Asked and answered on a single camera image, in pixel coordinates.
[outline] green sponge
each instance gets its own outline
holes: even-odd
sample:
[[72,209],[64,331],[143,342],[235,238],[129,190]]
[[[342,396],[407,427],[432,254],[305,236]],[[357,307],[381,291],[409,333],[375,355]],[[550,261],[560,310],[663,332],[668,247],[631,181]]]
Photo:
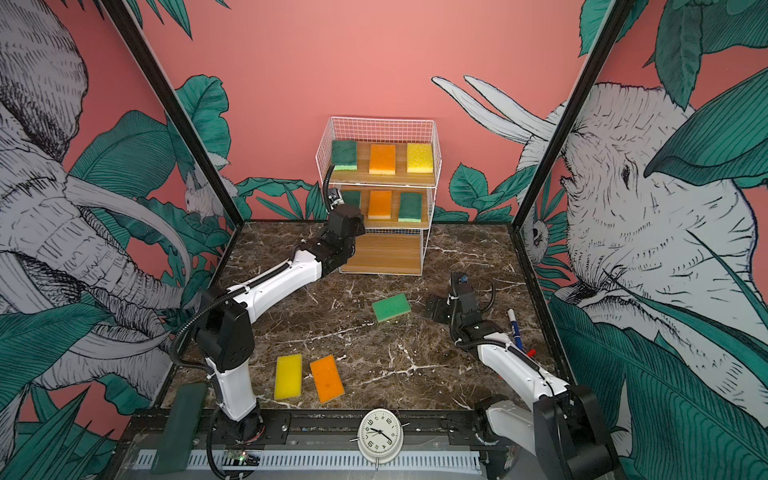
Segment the green sponge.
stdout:
[[422,221],[422,195],[415,192],[402,192],[400,194],[400,213],[397,215],[399,222]]
[[337,170],[357,170],[357,142],[334,140],[331,146],[331,163]]
[[373,307],[373,312],[376,314],[376,319],[380,322],[411,311],[411,304],[408,303],[408,299],[406,299],[404,293],[385,298],[384,300],[379,300],[378,302],[373,302],[371,306]]
[[360,190],[345,190],[341,193],[344,203],[360,208]]

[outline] wooden shelf board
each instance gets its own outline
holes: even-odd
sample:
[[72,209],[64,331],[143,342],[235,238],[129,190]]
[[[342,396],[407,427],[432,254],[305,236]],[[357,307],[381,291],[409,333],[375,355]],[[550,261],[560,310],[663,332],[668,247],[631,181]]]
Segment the wooden shelf board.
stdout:
[[407,172],[406,144],[395,144],[395,174],[372,175],[368,173],[371,161],[371,145],[374,142],[357,142],[357,170],[334,170],[332,184],[375,184],[402,185],[408,187],[429,188],[436,185],[436,172],[431,174],[409,174]]
[[[370,220],[368,218],[368,206],[371,199],[371,190],[391,190],[392,191],[392,210],[390,220]],[[427,193],[420,188],[385,188],[369,187],[366,185],[346,185],[341,189],[344,191],[360,192],[360,211],[365,216],[366,228],[416,228],[425,230],[429,228],[429,210],[427,205]],[[413,192],[422,195],[422,221],[420,222],[399,222],[397,217],[400,214],[400,194],[403,192]]]
[[341,267],[341,271],[421,275],[421,248],[420,235],[366,233],[357,237],[355,254]]

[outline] clock face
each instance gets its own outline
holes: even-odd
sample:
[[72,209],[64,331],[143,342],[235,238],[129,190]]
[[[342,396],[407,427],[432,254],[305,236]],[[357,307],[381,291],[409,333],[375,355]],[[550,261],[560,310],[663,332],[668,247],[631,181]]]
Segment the clock face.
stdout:
[[402,447],[402,427],[395,414],[385,409],[368,412],[358,431],[359,446],[363,453],[373,457],[397,455]]

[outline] brown marble surface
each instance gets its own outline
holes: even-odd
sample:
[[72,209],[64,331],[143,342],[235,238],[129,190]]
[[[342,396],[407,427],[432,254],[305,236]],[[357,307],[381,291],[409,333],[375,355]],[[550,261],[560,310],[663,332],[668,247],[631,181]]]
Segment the brown marble surface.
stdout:
[[[318,223],[247,223],[224,267],[219,284],[253,278],[284,260],[292,245],[310,238]],[[485,318],[508,332],[506,310],[515,309],[526,348],[554,371],[538,327],[528,288],[506,226],[434,225],[421,276],[331,273],[290,294],[253,324],[256,349],[250,358],[253,391],[264,408],[302,409],[466,409],[494,394],[522,401],[491,369],[452,345],[446,325],[424,317],[430,294],[444,296],[451,270],[469,274],[484,304],[490,280],[497,289],[495,306]],[[412,312],[376,322],[371,303],[404,293]],[[276,359],[301,353],[300,397],[273,399]],[[345,394],[320,404],[310,362],[333,355]],[[194,342],[187,359],[200,359]],[[179,385],[200,382],[204,374],[181,369],[172,380],[163,407],[170,406]],[[208,406],[213,406],[209,395]]]

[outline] sponge on shelf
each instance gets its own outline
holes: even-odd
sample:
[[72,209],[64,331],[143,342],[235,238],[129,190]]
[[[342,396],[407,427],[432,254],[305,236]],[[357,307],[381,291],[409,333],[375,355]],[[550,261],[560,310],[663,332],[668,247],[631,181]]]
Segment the sponge on shelf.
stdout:
[[371,200],[368,202],[369,220],[389,220],[392,218],[392,191],[371,190]]
[[339,370],[336,369],[336,361],[333,355],[328,355],[320,360],[310,363],[312,377],[315,380],[317,396],[320,403],[329,402],[338,396],[344,395],[344,385],[341,383]]
[[360,193],[360,190],[343,190],[341,198],[345,204],[360,208]]
[[357,142],[334,140],[331,145],[331,163],[336,170],[357,170]]
[[277,357],[275,400],[301,395],[301,354]]
[[395,145],[371,145],[371,162],[368,173],[374,175],[395,174]]
[[408,299],[404,293],[385,298],[384,300],[379,300],[378,302],[373,302],[371,306],[373,307],[373,312],[376,314],[376,319],[380,322],[411,311],[411,304],[408,303]]
[[416,192],[402,192],[400,194],[400,211],[397,216],[399,222],[422,221],[423,196]]
[[430,174],[434,171],[431,144],[408,144],[406,163],[409,174]]

